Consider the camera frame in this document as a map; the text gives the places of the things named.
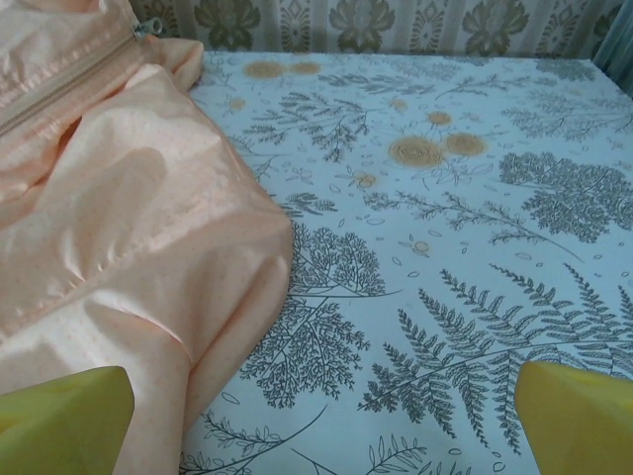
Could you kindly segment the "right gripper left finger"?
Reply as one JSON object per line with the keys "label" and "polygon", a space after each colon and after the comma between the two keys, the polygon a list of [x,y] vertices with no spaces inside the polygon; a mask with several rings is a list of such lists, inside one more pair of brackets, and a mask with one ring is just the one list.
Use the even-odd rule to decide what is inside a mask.
{"label": "right gripper left finger", "polygon": [[113,475],[134,410],[120,366],[2,394],[0,475]]}

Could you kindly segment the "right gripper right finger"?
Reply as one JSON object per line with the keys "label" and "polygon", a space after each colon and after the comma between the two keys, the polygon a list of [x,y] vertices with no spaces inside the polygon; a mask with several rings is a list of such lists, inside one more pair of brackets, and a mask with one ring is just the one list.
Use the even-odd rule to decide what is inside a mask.
{"label": "right gripper right finger", "polygon": [[526,362],[514,402],[540,475],[633,475],[633,381]]}

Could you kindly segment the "orange and green zip jacket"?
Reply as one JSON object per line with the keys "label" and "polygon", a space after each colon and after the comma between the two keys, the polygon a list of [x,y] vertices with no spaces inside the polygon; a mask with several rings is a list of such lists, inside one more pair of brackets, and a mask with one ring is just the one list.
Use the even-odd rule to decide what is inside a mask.
{"label": "orange and green zip jacket", "polygon": [[123,366],[177,449],[277,318],[289,219],[128,0],[0,0],[0,389]]}

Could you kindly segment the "floral patterned table cover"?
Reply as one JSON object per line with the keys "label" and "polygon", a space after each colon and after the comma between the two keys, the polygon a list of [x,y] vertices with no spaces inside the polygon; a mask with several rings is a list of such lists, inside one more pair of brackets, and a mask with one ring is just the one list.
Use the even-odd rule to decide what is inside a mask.
{"label": "floral patterned table cover", "polygon": [[633,379],[633,98],[588,60],[210,52],[293,223],[278,322],[180,475],[537,475],[520,365]]}

